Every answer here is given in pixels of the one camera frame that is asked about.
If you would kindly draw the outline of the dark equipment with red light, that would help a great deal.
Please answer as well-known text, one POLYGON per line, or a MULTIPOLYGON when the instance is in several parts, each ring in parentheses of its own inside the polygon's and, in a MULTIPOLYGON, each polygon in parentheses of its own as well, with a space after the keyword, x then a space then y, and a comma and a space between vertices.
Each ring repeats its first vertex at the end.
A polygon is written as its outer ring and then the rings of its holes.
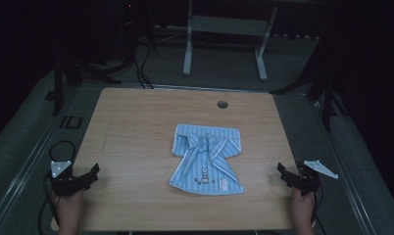
POLYGON ((120 7, 123 27, 127 31, 134 30, 140 20, 140 0, 120 0, 120 7))

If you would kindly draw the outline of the blue striped towel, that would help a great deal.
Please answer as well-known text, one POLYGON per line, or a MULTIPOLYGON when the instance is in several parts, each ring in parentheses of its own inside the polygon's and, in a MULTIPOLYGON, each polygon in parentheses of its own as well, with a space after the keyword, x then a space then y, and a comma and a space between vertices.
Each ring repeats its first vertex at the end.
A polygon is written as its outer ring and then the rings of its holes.
POLYGON ((169 184, 198 195, 243 194, 244 187, 227 162, 241 152, 237 128, 179 124, 173 137, 172 154, 181 161, 169 184))

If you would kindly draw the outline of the black tripod stand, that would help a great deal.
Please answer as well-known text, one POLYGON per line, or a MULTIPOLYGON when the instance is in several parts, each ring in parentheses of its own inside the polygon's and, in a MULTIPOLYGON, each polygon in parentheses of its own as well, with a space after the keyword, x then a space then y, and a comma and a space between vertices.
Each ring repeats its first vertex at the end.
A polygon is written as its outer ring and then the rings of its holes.
POLYGON ((59 114, 64 104, 63 76, 66 77, 70 85, 79 86, 82 83, 82 78, 78 70, 82 69, 92 74, 94 77, 97 77, 99 80, 103 80, 107 83, 120 84, 121 82, 119 80, 110 78, 110 74, 121 71, 128 65, 128 62, 121 62, 117 66, 98 70, 81 58, 70 53, 67 49, 58 49, 55 54, 54 66, 53 116, 56 117, 59 114))
POLYGON ((324 35, 319 39, 298 80, 283 88, 271 91, 271 94, 283 95, 310 83, 311 86, 306 93, 306 98, 309 102, 316 103, 320 97, 323 97, 321 121, 325 129, 330 131, 330 116, 333 110, 332 102, 335 102, 335 105, 346 115, 346 112, 333 96, 337 75, 338 69, 335 57, 330 49, 330 37, 324 35))

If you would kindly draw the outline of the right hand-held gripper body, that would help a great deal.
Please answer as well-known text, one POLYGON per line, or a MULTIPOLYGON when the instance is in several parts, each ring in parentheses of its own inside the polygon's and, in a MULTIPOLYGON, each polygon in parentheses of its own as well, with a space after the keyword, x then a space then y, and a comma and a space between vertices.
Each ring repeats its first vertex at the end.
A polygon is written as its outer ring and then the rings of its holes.
POLYGON ((297 188, 301 191, 302 196, 318 191, 320 188, 320 174, 333 179, 338 178, 338 174, 326 167, 320 160, 299 162, 297 168, 298 179, 300 180, 297 188))

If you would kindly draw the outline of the person's left hand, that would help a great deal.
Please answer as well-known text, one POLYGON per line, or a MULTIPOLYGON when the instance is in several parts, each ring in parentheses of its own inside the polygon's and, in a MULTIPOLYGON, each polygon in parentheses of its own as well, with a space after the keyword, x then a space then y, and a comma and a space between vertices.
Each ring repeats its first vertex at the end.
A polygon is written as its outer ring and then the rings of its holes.
POLYGON ((56 196, 54 198, 56 213, 61 227, 78 226, 83 208, 83 194, 84 191, 80 190, 69 197, 56 196))

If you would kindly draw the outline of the white metal desk frame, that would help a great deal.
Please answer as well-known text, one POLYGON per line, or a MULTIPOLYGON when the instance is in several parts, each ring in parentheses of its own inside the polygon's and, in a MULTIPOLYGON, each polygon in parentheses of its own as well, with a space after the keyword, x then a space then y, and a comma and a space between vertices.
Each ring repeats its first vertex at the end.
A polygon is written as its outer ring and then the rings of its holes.
POLYGON ((255 60, 258 69, 259 79, 261 81, 268 80, 267 69, 264 62, 264 53, 267 47, 268 40, 271 36, 271 30, 274 19, 277 14, 277 7, 273 7, 270 17, 266 21, 249 20, 249 19, 234 19, 212 16, 201 16, 193 13, 193 0, 188 0, 188 13, 187 13, 187 40, 183 60, 183 75, 191 74, 192 66, 192 36, 194 31, 222 33, 222 34, 235 34, 246 36, 259 36, 262 38, 262 43, 257 48, 255 53, 255 60))

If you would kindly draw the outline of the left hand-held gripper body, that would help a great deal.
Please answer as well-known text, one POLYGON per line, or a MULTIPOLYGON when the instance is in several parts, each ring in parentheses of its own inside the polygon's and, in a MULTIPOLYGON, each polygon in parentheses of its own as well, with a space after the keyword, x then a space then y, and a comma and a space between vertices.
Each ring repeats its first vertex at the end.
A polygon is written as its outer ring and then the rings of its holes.
POLYGON ((50 168, 51 187, 56 196, 69 197, 85 188, 85 179, 81 176, 73 176, 74 170, 71 161, 52 161, 50 168))

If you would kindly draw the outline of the metal floor rail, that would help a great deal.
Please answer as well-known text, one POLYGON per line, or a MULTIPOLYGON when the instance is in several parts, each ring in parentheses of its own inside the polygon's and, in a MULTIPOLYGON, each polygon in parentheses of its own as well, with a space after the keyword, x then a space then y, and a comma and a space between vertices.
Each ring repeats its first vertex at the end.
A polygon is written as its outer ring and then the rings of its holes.
POLYGON ((0 133, 0 227, 77 91, 77 87, 70 87, 65 92, 57 116, 53 116, 53 102, 44 101, 44 94, 33 91, 0 133))
POLYGON ((324 101, 318 99, 311 105, 323 127, 339 180, 362 234, 376 235, 375 223, 371 218, 372 208, 369 208, 373 194, 369 195, 369 192, 372 186, 377 186, 379 174, 366 144, 355 124, 338 107, 329 105, 329 127, 326 127, 324 101))

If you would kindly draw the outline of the person's right hand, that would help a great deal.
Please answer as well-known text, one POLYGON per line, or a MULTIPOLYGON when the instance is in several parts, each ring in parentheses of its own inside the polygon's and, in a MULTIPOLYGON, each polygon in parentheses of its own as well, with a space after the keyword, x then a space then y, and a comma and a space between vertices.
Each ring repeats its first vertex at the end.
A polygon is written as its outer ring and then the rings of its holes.
POLYGON ((303 195, 294 188, 291 199, 291 216, 295 227, 311 227, 315 210, 315 195, 308 193, 303 195))

